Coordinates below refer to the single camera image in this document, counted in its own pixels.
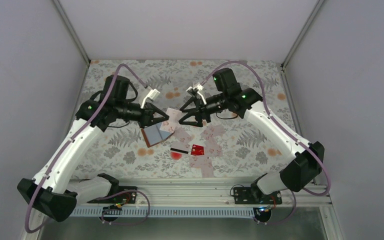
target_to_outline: white wall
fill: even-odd
[[[91,59],[284,61],[317,0],[60,0]]]
[[[328,0],[287,73],[346,239],[384,239],[384,1]]]
[[[60,144],[85,70],[52,1],[0,0],[0,240],[20,237],[17,184]]]

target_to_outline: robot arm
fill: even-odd
[[[203,95],[199,94],[202,90],[199,84],[189,89],[188,93],[192,97],[180,108],[186,115],[179,120],[179,123],[202,127],[203,120],[206,120],[207,123],[211,122],[211,114],[229,110],[264,133],[290,163],[280,172],[266,173],[251,184],[256,199],[285,189],[299,192],[321,173],[322,169],[312,155],[297,141],[285,134],[271,118],[277,120],[283,128],[299,142],[308,146],[323,161],[325,149],[319,142],[310,143],[287,126],[273,111],[268,109],[269,112],[267,112],[263,105],[263,98],[252,88],[242,90],[230,68],[216,71],[213,79],[217,90],[221,93],[204,101]],[[186,109],[191,103],[194,103],[195,107]],[[187,121],[190,117],[195,117],[195,121]]]
[[[88,122],[103,101],[112,79],[113,76],[109,76],[105,81],[103,91],[97,92],[91,99],[80,105],[68,135],[48,163],[34,175],[33,179],[23,178],[17,186],[18,191],[29,203],[45,176],[46,178],[33,202],[33,208],[57,222],[62,222],[68,218],[76,205],[118,192],[118,181],[106,174],[99,174],[93,179],[82,182],[69,183],[74,170],[83,159],[86,151],[111,123],[117,119],[122,119],[125,122],[135,121],[139,127],[144,128],[169,119],[165,112],[146,102],[147,99],[154,100],[159,95],[157,90],[151,89],[145,98],[140,101],[140,104],[133,103],[137,97],[136,89],[129,79],[117,76],[103,108],[90,124],[74,138],[73,134]],[[136,97],[126,99],[129,86],[133,88]],[[162,117],[154,117],[155,113],[160,114]],[[55,158],[56,161],[47,174]]]

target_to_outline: black bracket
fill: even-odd
[[[126,190],[138,190],[138,187],[136,187],[136,186],[118,186],[117,192],[119,193],[121,191],[126,191]],[[115,196],[113,198],[106,199],[106,200],[92,200],[92,201],[88,201],[88,203],[89,204],[119,204],[119,203],[124,203],[128,198],[128,194],[130,194],[130,200],[128,202],[126,202],[126,204],[136,203],[136,193],[135,192],[120,194],[118,196]]]
[[[251,187],[234,187],[233,188],[234,204],[241,205],[276,205],[282,204],[282,195],[280,191],[272,192],[268,195],[263,195],[256,199],[252,192]]]

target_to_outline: floral pattern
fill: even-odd
[[[79,105],[95,92],[102,90],[105,79],[113,74],[116,67],[127,64],[145,83],[161,92],[153,102],[158,108],[179,109],[188,99],[185,92],[189,86],[201,83],[208,74],[226,60],[92,60],[86,82],[79,97]],[[266,101],[270,108],[288,126],[294,128],[291,111],[286,100],[280,73],[272,61],[243,61],[250,65],[264,82]],[[254,88],[261,92],[256,78],[247,68],[231,64],[242,89]],[[125,68],[118,73],[131,80],[139,94],[143,87]],[[129,90],[128,98],[134,97]],[[215,84],[209,80],[204,85],[206,97],[218,94]],[[219,113],[221,118],[231,118],[231,112]],[[124,125],[119,120],[114,126]],[[211,123],[199,128],[182,126],[193,140],[191,144],[205,146],[206,139],[201,134],[210,126],[221,125],[224,133],[216,136],[216,144],[222,153],[212,158],[214,177],[261,176],[264,173],[279,171],[288,162],[277,151],[276,146],[246,120],[241,118],[223,120],[211,116]],[[178,160],[171,156],[170,146],[177,140],[174,137],[148,148],[141,130],[135,122],[123,128],[108,128],[86,152],[77,166],[73,179],[88,179],[99,173],[107,173],[115,178],[201,178],[199,169],[190,166],[187,155]]]

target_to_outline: red card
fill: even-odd
[[[190,152],[192,156],[201,156],[204,155],[204,147],[200,145],[192,145],[192,151]]]

